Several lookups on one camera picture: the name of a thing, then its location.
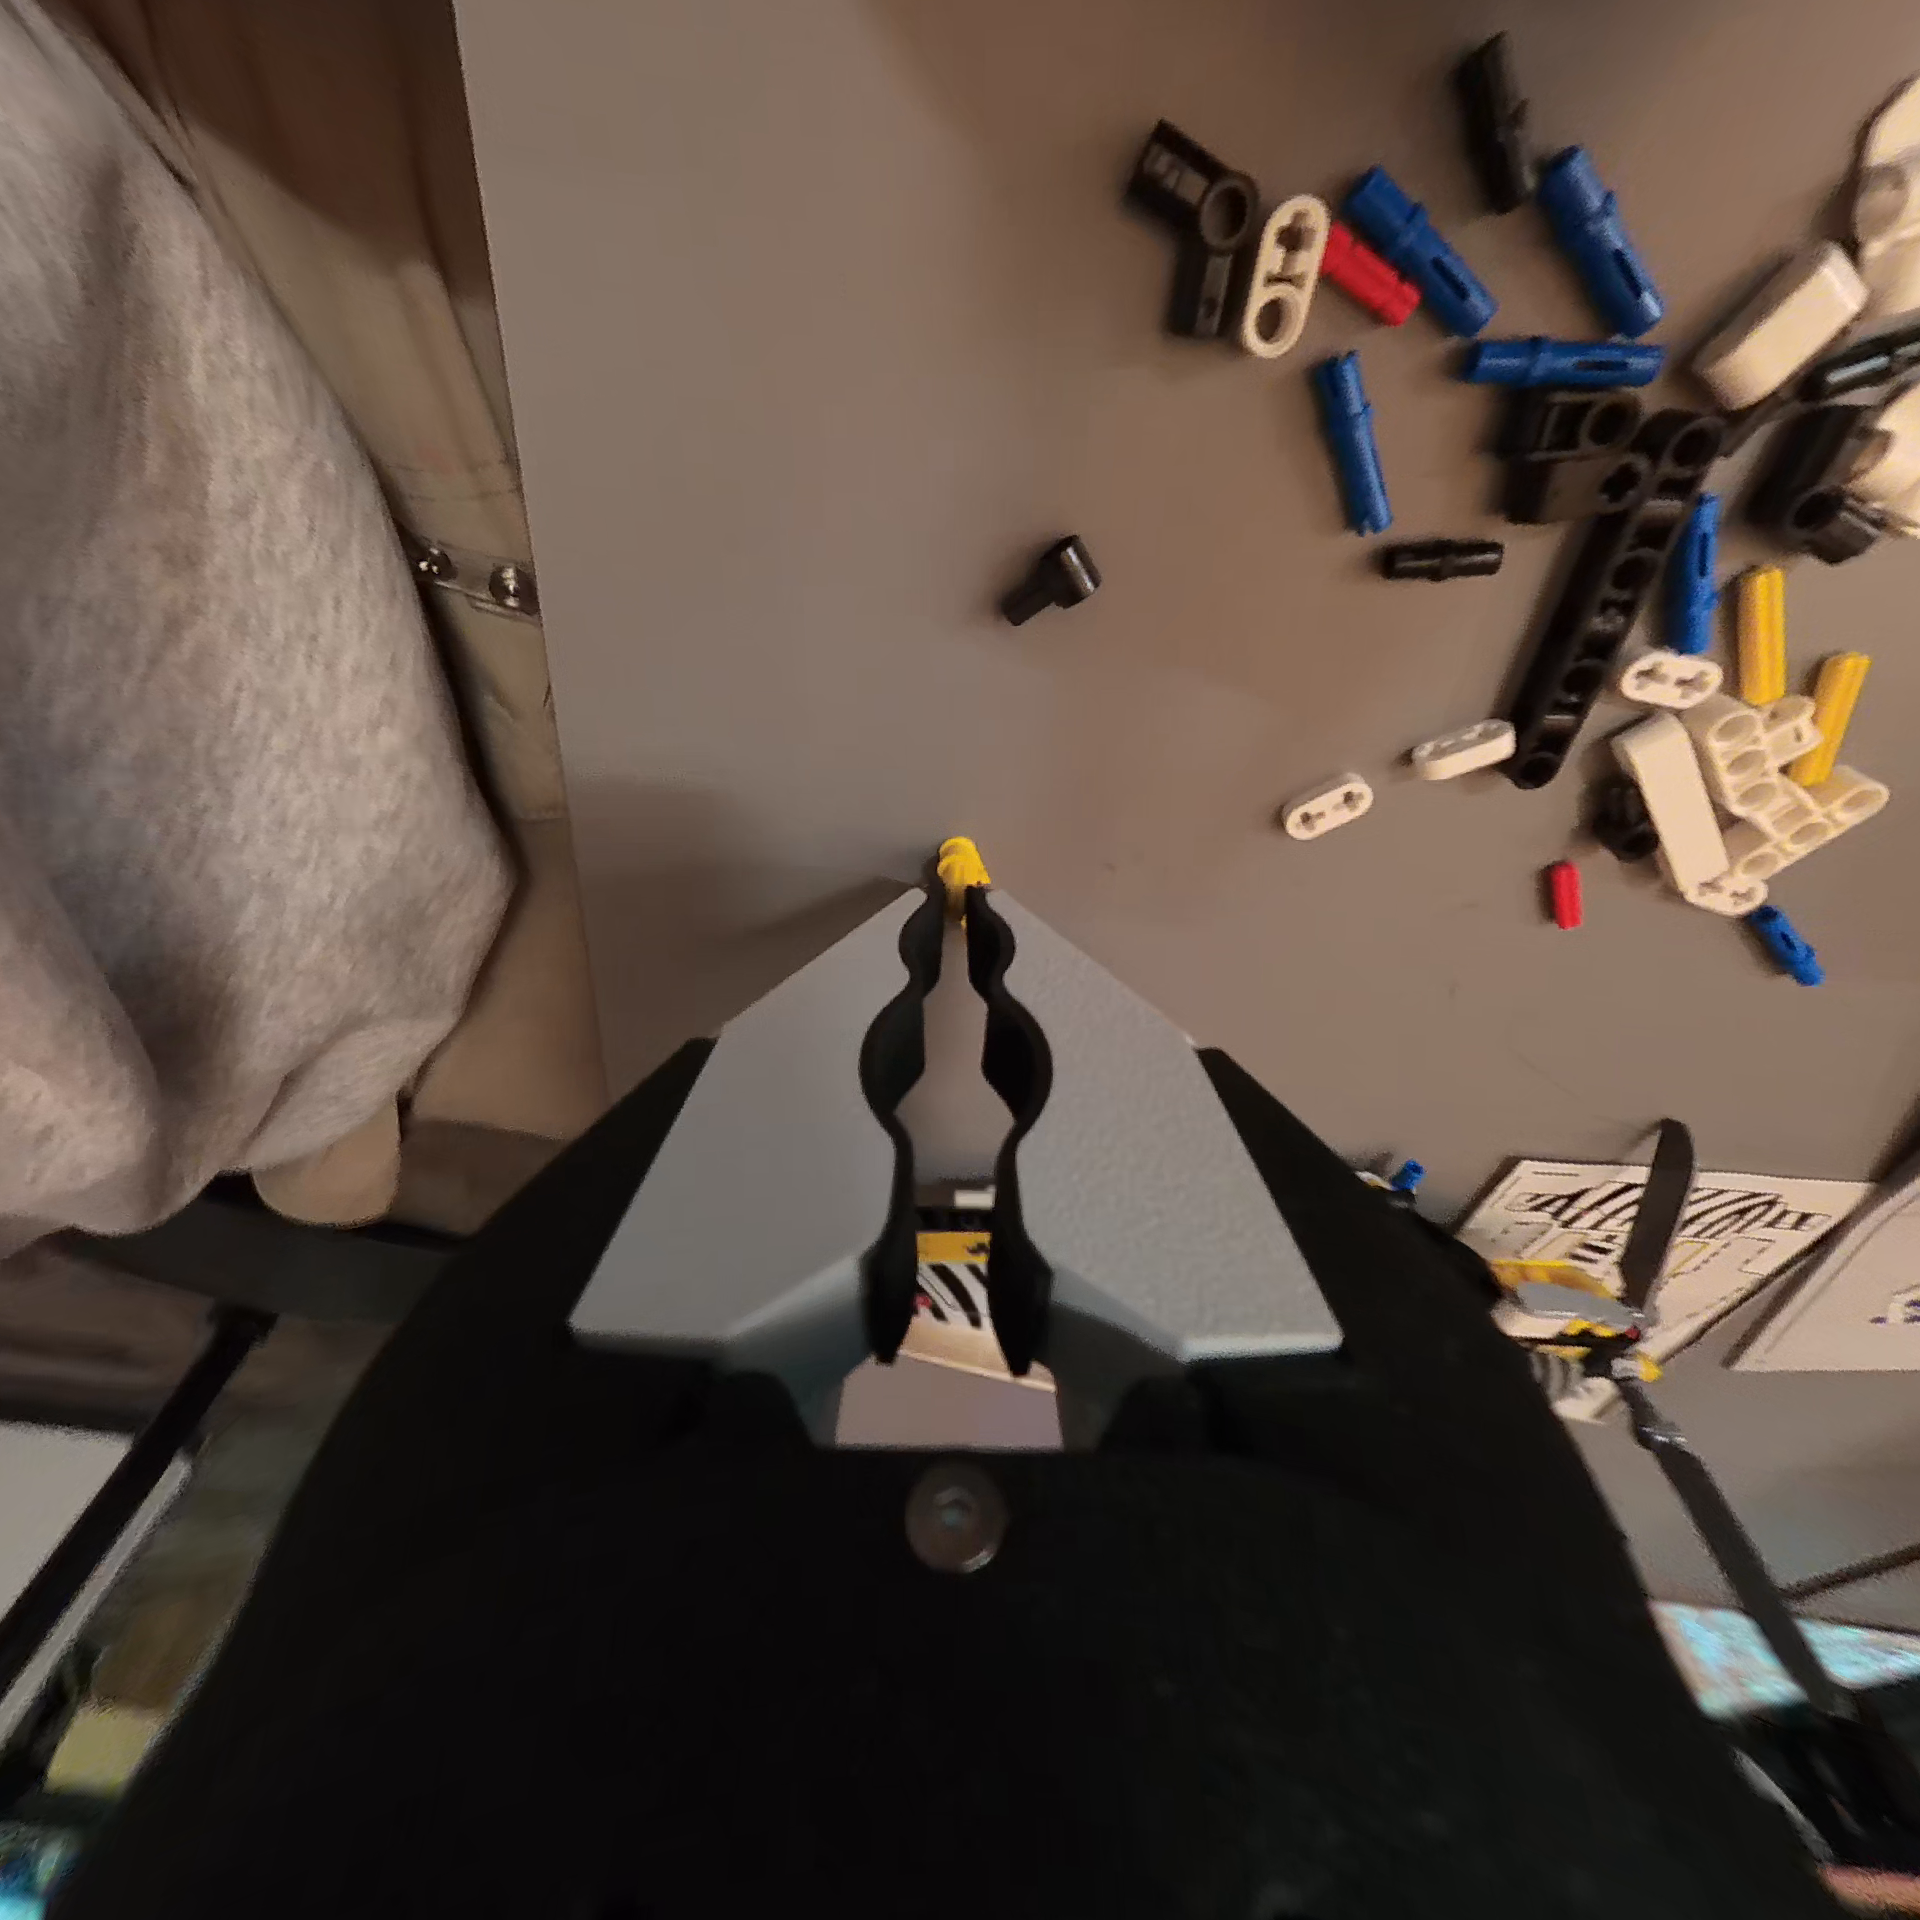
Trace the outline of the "metal bracket with screws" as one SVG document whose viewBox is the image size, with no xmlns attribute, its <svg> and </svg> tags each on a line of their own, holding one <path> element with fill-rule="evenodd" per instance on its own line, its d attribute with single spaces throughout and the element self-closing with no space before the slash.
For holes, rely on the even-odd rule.
<svg viewBox="0 0 1920 1920">
<path fill-rule="evenodd" d="M 503 561 L 400 530 L 400 547 L 423 590 L 466 601 L 499 617 L 540 622 L 538 571 L 528 561 Z"/>
</svg>

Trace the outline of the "person's grey hoodie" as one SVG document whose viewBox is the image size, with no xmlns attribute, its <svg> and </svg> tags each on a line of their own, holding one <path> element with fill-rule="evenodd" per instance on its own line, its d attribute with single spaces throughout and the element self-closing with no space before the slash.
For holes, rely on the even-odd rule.
<svg viewBox="0 0 1920 1920">
<path fill-rule="evenodd" d="M 386 1110 L 511 876 L 319 372 L 47 10 L 2 67 L 10 1257 Z"/>
</svg>

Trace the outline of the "black metal table frame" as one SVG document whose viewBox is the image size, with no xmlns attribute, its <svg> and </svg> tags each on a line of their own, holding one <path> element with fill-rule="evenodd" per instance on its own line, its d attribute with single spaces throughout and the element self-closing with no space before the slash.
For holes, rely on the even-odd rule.
<svg viewBox="0 0 1920 1920">
<path fill-rule="evenodd" d="M 196 1462 L 212 1410 L 286 1321 L 392 1325 L 461 1237 L 374 1222 L 323 1227 L 222 1181 L 130 1237 L 60 1234 L 43 1247 L 85 1278 L 192 1311 L 178 1361 L 86 1325 L 23 1345 L 4 1284 L 4 1695 L 32 1695 L 96 1595 L 148 1538 Z"/>
</svg>

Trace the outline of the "grey paper sheet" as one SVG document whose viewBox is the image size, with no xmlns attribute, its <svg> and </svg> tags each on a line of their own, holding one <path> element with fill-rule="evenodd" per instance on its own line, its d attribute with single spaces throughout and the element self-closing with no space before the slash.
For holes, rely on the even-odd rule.
<svg viewBox="0 0 1920 1920">
<path fill-rule="evenodd" d="M 1822 1245 L 1728 1365 L 1787 1377 L 1917 1372 L 1917 1154 Z"/>
</svg>

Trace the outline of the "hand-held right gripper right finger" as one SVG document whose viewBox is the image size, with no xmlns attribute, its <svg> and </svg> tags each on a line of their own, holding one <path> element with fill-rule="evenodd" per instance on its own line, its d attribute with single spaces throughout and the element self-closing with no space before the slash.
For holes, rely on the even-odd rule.
<svg viewBox="0 0 1920 1920">
<path fill-rule="evenodd" d="M 1095 1449 L 1147 1382 L 1320 1361 L 1341 1331 L 1203 1051 L 996 886 L 965 892 L 981 1074 L 1006 1110 L 987 1292 L 1014 1377 Z"/>
</svg>

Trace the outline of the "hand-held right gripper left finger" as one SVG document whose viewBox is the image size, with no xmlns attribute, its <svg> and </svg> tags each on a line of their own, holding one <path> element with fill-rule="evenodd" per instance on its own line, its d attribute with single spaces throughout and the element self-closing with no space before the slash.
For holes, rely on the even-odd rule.
<svg viewBox="0 0 1920 1920">
<path fill-rule="evenodd" d="M 919 1299 L 917 1150 L 946 899 L 906 890 L 735 1014 L 566 1321 L 586 1346 L 779 1381 L 832 1442 Z"/>
</svg>

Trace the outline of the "white striped lego model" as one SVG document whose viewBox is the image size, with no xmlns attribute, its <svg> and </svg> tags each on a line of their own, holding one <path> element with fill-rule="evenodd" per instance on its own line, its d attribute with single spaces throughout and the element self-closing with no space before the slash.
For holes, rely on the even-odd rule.
<svg viewBox="0 0 1920 1920">
<path fill-rule="evenodd" d="M 1494 1270 L 1494 1318 L 1541 1355 L 1538 1377 L 1554 1412 L 1595 1423 L 1615 1405 L 1610 1385 L 1580 1377 L 1558 1350 L 1558 1316 L 1526 1314 L 1514 1297 L 1525 1279 L 1623 1292 L 1624 1252 L 1648 1173 L 1629 1164 L 1522 1159 L 1461 1221 L 1456 1237 Z M 1868 1185 L 1787 1175 L 1703 1170 L 1679 1214 L 1648 1307 L 1644 1377 L 1696 1345 L 1734 1307 L 1787 1274 L 1859 1211 Z M 919 1237 L 919 1303 L 902 1355 L 1008 1382 L 987 1303 L 990 1191 L 963 1191 L 951 1227 Z"/>
</svg>

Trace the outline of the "pile of loose lego pieces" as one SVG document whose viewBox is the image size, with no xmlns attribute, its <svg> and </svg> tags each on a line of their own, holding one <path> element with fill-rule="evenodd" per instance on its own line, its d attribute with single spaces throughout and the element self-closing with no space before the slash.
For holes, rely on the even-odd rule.
<svg viewBox="0 0 1920 1920">
<path fill-rule="evenodd" d="M 1824 657 L 1787 686 L 1784 565 L 1732 578 L 1734 687 L 1722 686 L 1719 465 L 1778 434 L 1743 511 L 1784 561 L 1859 561 L 1916 539 L 1916 79 L 1856 150 L 1851 230 L 1783 261 L 1692 359 L 1700 407 L 1648 410 L 1663 380 L 1663 294 L 1618 199 L 1582 146 L 1541 155 L 1509 39 L 1452 75 L 1484 206 L 1535 206 L 1599 324 L 1595 340 L 1490 334 L 1498 299 L 1383 167 L 1340 207 L 1314 194 L 1262 203 L 1256 181 L 1157 123 L 1123 197 L 1173 247 L 1166 334 L 1279 361 L 1311 301 L 1338 289 L 1371 321 L 1427 314 L 1463 343 L 1456 377 L 1504 395 L 1498 511 L 1566 526 L 1570 561 L 1502 713 L 1430 737 L 1406 767 L 1430 785 L 1498 772 L 1547 789 L 1599 699 L 1637 721 L 1591 794 L 1591 839 L 1650 861 L 1696 909 L 1738 922 L 1800 988 L 1827 978 L 1770 884 L 1876 819 L 1883 781 L 1840 763 L 1870 657 Z"/>
</svg>

